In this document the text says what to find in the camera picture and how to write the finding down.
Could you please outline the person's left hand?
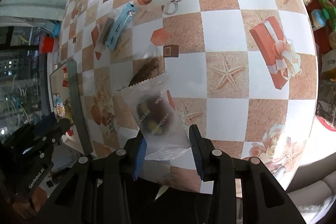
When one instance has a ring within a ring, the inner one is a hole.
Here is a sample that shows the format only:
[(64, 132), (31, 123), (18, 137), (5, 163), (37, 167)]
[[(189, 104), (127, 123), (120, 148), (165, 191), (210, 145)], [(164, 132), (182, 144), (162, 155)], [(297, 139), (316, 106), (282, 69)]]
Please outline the person's left hand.
[(48, 196), (44, 189), (38, 186), (29, 198), (30, 207), (37, 213), (41, 210), (42, 206), (47, 202)]

